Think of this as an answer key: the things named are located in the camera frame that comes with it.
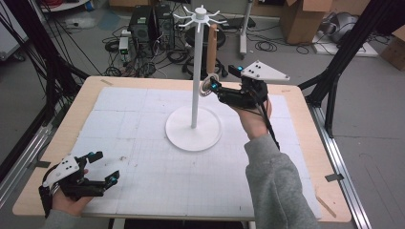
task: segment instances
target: gray sleeve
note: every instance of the gray sleeve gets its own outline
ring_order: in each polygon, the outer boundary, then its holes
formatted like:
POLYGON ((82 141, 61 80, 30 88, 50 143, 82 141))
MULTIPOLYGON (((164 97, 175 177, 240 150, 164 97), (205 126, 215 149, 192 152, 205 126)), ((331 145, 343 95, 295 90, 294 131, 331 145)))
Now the gray sleeve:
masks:
POLYGON ((297 168, 286 154, 280 153, 271 136, 249 141, 245 150, 256 227, 319 228, 302 193, 297 168))
POLYGON ((80 217, 74 217, 67 213, 51 209, 51 213, 41 229, 73 229, 79 219, 80 217))

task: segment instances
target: table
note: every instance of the table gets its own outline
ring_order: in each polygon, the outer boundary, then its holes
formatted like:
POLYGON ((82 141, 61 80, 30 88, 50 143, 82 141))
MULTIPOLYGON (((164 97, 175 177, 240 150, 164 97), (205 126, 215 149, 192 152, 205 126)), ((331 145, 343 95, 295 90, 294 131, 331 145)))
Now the table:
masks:
MULTIPOLYGON (((223 85, 229 88, 239 88, 239 83, 223 82, 223 85)), ((52 163, 51 166, 53 166, 73 149, 76 138, 90 111, 93 109, 99 92, 104 87, 191 90, 192 81, 105 76, 89 77, 41 160, 50 161, 52 163)), ((316 197, 320 202, 323 216, 320 221, 351 220, 352 215, 337 181, 327 182, 325 179, 325 176, 333 174, 333 170, 301 91, 296 86, 269 85, 268 87, 271 94, 283 95, 288 103, 290 115, 309 169, 316 197)), ((12 211, 16 215, 42 216, 44 214, 37 188, 41 184, 42 177, 47 170, 36 168, 33 171, 30 180, 13 206, 12 211)))

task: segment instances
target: white stand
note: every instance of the white stand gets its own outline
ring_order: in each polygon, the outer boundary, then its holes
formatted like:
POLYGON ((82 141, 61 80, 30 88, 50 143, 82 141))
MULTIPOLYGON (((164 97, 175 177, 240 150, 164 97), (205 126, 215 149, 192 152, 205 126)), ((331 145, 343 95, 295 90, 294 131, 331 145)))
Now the white stand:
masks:
POLYGON ((222 23, 210 19, 210 16, 215 14, 206 14, 206 9, 201 6, 195 9, 195 13, 184 9, 191 13, 191 16, 180 17, 180 19, 190 18, 191 20, 185 25, 186 27, 192 23, 197 23, 195 43, 194 43, 194 74, 193 74, 193 104, 192 108, 179 108, 173 112, 166 122, 166 134, 169 140, 177 147, 187 151, 201 151, 215 145, 221 137, 222 128, 220 119, 207 109, 199 108, 199 90, 202 68, 203 55, 203 24, 208 26, 208 21, 222 23))
POLYGON ((241 39, 240 39, 240 53, 241 58, 244 59, 245 55, 247 54, 247 47, 246 47, 246 30, 247 30, 247 22, 249 21, 250 11, 252 9, 253 0, 247 1, 247 7, 245 12, 245 19, 244 19, 244 26, 241 30, 241 39))

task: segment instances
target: stool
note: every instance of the stool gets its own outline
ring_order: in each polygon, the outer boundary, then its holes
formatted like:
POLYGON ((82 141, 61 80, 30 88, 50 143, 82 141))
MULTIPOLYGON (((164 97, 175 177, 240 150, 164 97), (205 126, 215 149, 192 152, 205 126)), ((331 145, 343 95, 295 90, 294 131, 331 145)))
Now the stool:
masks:
MULTIPOLYGON (((185 41, 192 47, 194 47, 195 44, 195 34, 196 34, 196 27, 190 28, 186 33, 185 33, 185 41)), ((203 27, 203 42, 202 42, 202 71, 201 71, 201 79, 205 79, 208 76, 208 73, 206 72, 206 52, 208 48, 208 34, 209 34, 209 27, 204 25, 203 27)), ((223 31, 218 30, 217 31, 217 49, 221 47, 225 43, 225 34, 223 31)), ((191 75, 191 78, 193 78, 193 71, 189 69, 189 67, 194 66, 194 56, 190 57, 185 61, 185 63, 182 65, 181 71, 183 73, 189 73, 191 75)), ((220 75, 222 77, 227 77, 228 72, 226 71, 224 65, 220 62, 219 59, 216 59, 215 63, 215 69, 216 74, 220 75)))

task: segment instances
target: gray floor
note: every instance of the gray floor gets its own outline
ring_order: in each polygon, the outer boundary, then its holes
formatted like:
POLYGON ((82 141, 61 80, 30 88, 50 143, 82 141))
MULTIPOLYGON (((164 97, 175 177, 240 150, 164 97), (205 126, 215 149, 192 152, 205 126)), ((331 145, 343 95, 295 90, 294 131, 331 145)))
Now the gray floor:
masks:
MULTIPOLYGON (((95 10, 91 15, 97 25, 93 29, 75 32, 72 37, 100 71, 104 72, 109 65, 109 55, 101 40, 111 36, 112 31, 127 25, 129 18, 122 15, 119 17, 106 9, 95 10)), ((255 21, 257 27, 253 30, 274 25, 270 19, 255 18, 255 21)), ((282 37, 279 30, 275 28, 251 33, 279 38, 282 37)), ((68 39, 65 41, 78 68, 86 73, 98 74, 74 44, 68 39)), ((332 59, 330 55, 315 54, 311 47, 308 54, 300 54, 295 47, 282 45, 277 45, 277 52, 261 52, 255 49, 255 43, 248 42, 248 55, 241 60, 238 55, 239 37, 236 33, 228 33, 225 45, 218 50, 218 58, 226 66, 247 66, 260 59, 288 74, 291 78, 288 84, 291 85, 298 85, 321 73, 332 59)), ((372 42, 372 46, 378 52, 384 49, 377 42, 372 42)), ((167 63, 167 60, 163 61, 157 67, 167 63)), ((153 76, 189 78, 178 65, 160 70, 153 76)), ((42 108, 44 94, 29 60, 0 63, 0 73, 0 161, 3 161, 42 108)), ((231 75, 222 80, 238 81, 231 75)), ((405 73, 380 57, 355 57, 339 81, 333 132, 373 228, 395 229, 405 225, 405 154, 402 134, 405 129, 404 85, 405 73)), ((43 223, 43 218, 18 217, 11 211, 30 173, 28 170, 0 209, 1 228, 35 228, 43 223)), ((83 219, 76 228, 88 228, 86 223, 91 223, 93 228, 107 228, 108 219, 83 219)), ((355 228, 352 222, 321 225, 322 228, 355 228)))

